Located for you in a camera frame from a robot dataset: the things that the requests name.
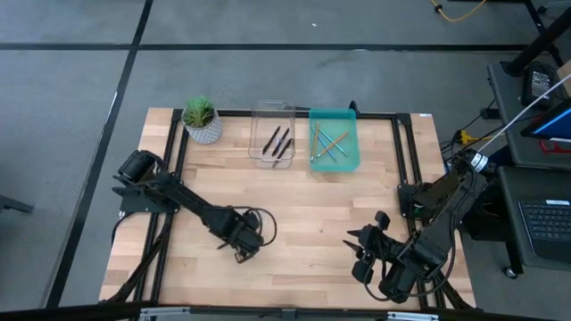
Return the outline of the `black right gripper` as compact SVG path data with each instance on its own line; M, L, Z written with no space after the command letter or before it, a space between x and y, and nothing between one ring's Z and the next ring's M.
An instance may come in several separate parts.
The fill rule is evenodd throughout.
M381 261L381 278L387 276L387 263L395 260L396 255L402 248L403 243L396 241L385 234L391 219L379 210L375 215L376 224L365 225L361 229L349 230L348 235L355 236L358 244L343 240L343 243L355 251L358 259L352 268L352 276L362 284L369 284L374 274L373 266L379 259Z

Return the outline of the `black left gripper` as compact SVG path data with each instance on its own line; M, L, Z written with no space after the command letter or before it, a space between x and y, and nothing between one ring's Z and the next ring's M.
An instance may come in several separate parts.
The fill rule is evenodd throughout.
M213 223L213 234L224 243L229 243L235 252L235 260L242 264L253 258L263 244L259 229L261 216L254 208L223 207L218 209L217 219Z

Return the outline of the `blue pencil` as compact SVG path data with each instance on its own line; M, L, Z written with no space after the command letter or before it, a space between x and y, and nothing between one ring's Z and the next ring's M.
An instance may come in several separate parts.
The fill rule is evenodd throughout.
M322 147L325 149L327 147L325 141L320 137L320 135L318 134L318 140L321 143ZM336 158L333 154L333 152L331 150L327 151L327 154L330 156L330 158L333 160L334 163L336 163Z

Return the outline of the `light teal pencil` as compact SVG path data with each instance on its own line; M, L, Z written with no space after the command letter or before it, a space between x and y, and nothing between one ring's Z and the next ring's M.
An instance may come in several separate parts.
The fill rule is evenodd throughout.
M329 140L330 143L335 144L335 148L337 150L339 150L344 156L347 156L347 152L329 134L327 134L323 129L320 129L320 132L324 135L326 139Z

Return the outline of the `teal plastic bin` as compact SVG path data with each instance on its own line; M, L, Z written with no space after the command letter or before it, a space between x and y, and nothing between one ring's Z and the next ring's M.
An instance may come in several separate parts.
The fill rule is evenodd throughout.
M322 154L321 157L316 157L313 162L310 162L310 168L313 171L321 172L354 171L360 165L360 148L355 111L352 109L311 109L309 111L309 158L313 145L312 128L317 122L319 122L319 135L325 141L326 145L329 145L330 142L320 132L320 129L323 129L334 140L344 132L348 132L348 135L338 143L347 152L347 156L344 156L339 150L333 147L330 150L336 158L336 163L333 162L326 152ZM321 143L318 141L316 156L323 149Z

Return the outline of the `clear plastic bin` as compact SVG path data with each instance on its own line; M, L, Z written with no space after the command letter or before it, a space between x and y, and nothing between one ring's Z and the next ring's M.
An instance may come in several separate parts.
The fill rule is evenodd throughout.
M262 148L268 142L271 135L277 128L281 126L276 138L267 152L262 155ZM276 156L271 156L277 145L277 141L290 128L290 131L281 145ZM274 160L277 158L286 142L293 138L290 147L278 163L276 168L272 168ZM250 143L248 154L253 164L259 169L287 169L289 168L295 156L295 108L286 101L279 100L260 100L252 108L252 123L250 133Z

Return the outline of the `green plant in white pot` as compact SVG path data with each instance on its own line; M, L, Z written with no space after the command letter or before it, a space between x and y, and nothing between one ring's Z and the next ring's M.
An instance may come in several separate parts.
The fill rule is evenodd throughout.
M213 103L205 96L186 102L182 112L186 131L198 144L213 144L223 133L221 119Z

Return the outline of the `black crossbar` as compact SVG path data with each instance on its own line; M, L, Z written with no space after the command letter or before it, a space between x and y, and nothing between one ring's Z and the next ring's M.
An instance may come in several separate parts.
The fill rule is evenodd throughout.
M98 303L58 307L49 309L28 309L0 312L0 321L118 321L136 318L140 310L155 307L190 307L188 315L228 315L276 317L295 321L305 317L355 317L374 318L386 321L388 311L417 312L438 315L440 321L556 321L538 317L520 317L483 312L478 309L456 310L426 308L421 310L397 309L296 309L296 308L237 308L215 306L168 306L155 305L150 301Z

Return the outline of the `black laptop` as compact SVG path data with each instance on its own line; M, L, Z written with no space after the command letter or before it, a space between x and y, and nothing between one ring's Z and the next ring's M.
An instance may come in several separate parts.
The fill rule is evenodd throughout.
M519 201L532 253L571 265L571 201Z

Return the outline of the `grey side table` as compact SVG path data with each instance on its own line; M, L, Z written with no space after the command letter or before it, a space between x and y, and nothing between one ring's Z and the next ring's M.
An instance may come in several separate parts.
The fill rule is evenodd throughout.
M523 78L510 76L498 62L488 65L486 69L501 122L506 125L524 109L519 101ZM546 153L541 148L539 138L521 136L520 132L540 114L539 110L532 107L504 132L509 157L519 167L571 171L571 153Z

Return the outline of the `red item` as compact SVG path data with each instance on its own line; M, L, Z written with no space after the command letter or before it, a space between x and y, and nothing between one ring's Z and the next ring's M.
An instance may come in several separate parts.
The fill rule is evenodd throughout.
M571 149L565 149L558 143L548 144L547 140L540 141L540 148L544 154L571 154Z

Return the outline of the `black tablet with blue screen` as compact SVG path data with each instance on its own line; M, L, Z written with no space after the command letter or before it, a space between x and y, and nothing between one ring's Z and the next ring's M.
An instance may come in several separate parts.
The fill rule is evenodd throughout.
M571 99L539 116L522 129L520 135L538 139L571 140Z

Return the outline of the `grey furniture leg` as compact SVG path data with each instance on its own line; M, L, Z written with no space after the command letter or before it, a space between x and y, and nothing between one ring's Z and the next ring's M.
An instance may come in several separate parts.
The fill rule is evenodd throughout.
M23 213L30 213L31 211L33 211L33 209L34 209L33 205L29 205L24 202L19 202L0 194L0 214L4 210L16 210Z

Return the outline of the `black stand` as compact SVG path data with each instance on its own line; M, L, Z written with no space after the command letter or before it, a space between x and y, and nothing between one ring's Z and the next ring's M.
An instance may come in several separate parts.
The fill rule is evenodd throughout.
M510 76L519 76L523 70L544 51L547 51L551 55L558 67L562 67L564 62L559 55L558 48L553 42L571 28L571 0L558 0L547 4L544 9L536 9L532 0L523 0L523 3L534 21L539 36L530 45L524 48L511 62L502 62L501 67ZM561 13L549 27L545 27L540 14L546 12L550 6L563 3L568 4L566 10Z

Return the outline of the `black aluminium table frame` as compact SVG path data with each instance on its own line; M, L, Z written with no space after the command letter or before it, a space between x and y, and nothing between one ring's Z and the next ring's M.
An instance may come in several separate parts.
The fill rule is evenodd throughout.
M310 168L309 116L295 121L295 156L287 169L259 169L247 149L248 111L223 111L223 135L215 144L184 139L175 111L147 112L139 141L143 150L161 153L167 144L185 146L185 185L216 205L246 205L264 210L269 245L245 263L223 248L200 219L187 210L174 217L164 262L154 261L143 296L161 286L160 304L237 308L396 309L382 302L374 285L352 277L355 256L343 240L349 230L374 220L382 210L391 219L388 233L405 241L409 229L400 211L397 187L443 174L430 115L362 113L357 118L360 165L352 172Z

